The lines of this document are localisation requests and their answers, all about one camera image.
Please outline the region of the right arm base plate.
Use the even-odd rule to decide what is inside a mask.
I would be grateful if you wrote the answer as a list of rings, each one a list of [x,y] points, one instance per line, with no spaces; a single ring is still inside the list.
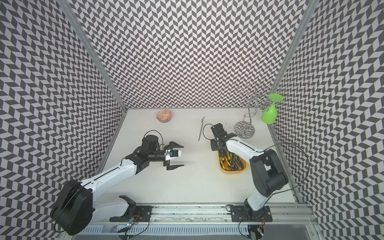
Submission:
[[[227,205],[226,209],[230,212],[232,222],[272,222],[272,213],[268,206],[262,207],[260,210],[253,211],[250,207],[240,205]]]

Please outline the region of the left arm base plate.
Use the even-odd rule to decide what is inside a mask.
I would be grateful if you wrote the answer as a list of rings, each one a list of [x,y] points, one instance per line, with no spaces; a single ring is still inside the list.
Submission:
[[[150,205],[139,205],[135,207],[128,207],[127,211],[121,217],[111,217],[110,222],[128,222],[131,218],[134,220],[136,217],[137,223],[149,222],[152,215],[153,206]]]

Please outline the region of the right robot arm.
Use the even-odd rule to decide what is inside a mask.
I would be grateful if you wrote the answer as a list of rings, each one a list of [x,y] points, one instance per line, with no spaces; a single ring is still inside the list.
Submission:
[[[268,217],[267,202],[274,193],[289,183],[288,175],[277,153],[272,150],[261,150],[244,142],[234,133],[227,133],[222,124],[211,127],[214,138],[211,140],[213,151],[226,150],[245,160],[251,168],[254,192],[245,200],[244,209],[240,211],[251,221]]]

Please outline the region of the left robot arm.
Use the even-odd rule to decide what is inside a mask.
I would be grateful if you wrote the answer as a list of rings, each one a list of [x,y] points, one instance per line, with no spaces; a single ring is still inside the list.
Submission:
[[[54,227],[61,227],[63,232],[74,236],[90,223],[100,220],[128,221],[132,226],[142,218],[134,200],[126,195],[110,202],[99,202],[98,198],[118,183],[143,171],[151,162],[162,162],[168,171],[178,168],[170,161],[181,156],[181,148],[175,142],[161,145],[157,136],[147,135],[142,144],[116,166],[82,181],[67,181],[50,213]]]

